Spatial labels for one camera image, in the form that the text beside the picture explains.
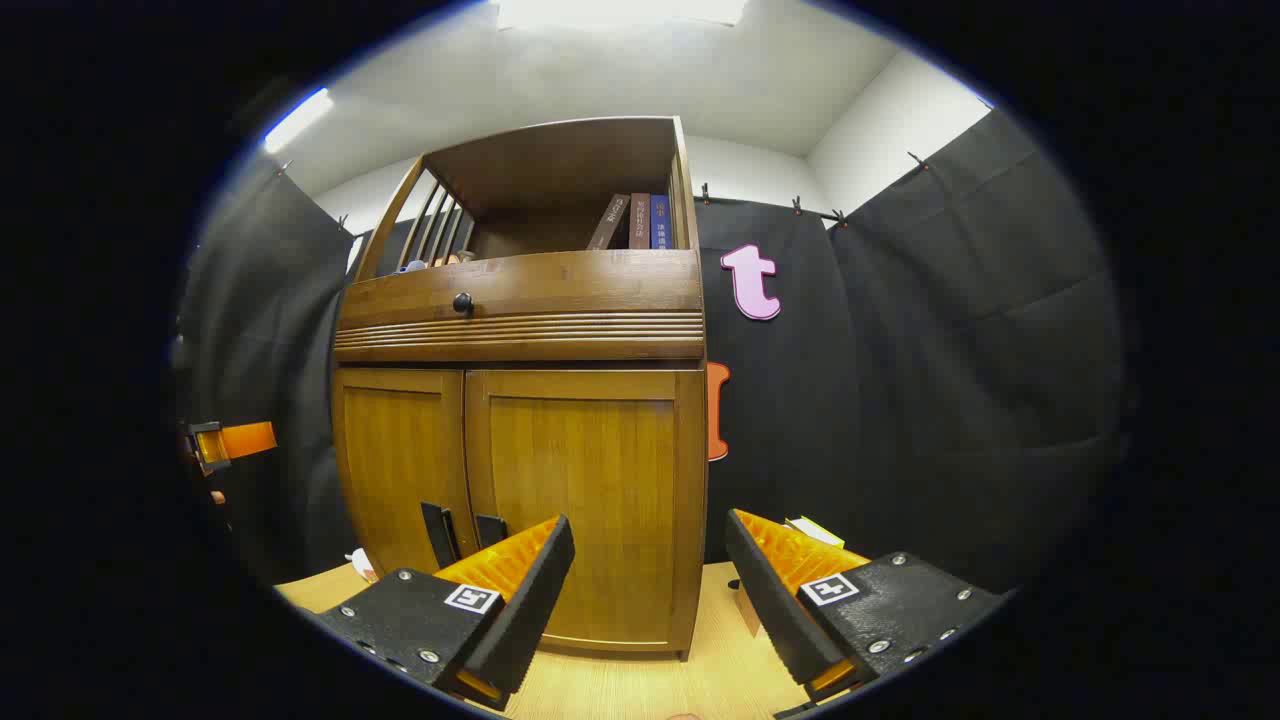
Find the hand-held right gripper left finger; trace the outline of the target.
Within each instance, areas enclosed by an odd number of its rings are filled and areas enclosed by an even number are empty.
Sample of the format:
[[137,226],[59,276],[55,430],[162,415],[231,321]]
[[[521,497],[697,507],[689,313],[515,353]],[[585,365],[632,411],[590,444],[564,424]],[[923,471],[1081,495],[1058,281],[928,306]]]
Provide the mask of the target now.
[[435,573],[389,571],[315,621],[420,685],[503,710],[573,559],[570,520],[556,515]]

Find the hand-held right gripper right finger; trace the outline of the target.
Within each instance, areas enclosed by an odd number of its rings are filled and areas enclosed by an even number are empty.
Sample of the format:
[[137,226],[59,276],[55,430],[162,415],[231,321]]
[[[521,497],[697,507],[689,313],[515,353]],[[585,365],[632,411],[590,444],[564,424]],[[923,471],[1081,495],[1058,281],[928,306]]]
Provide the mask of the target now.
[[740,509],[724,547],[780,661],[813,702],[899,675],[1005,602],[908,552],[867,559]]

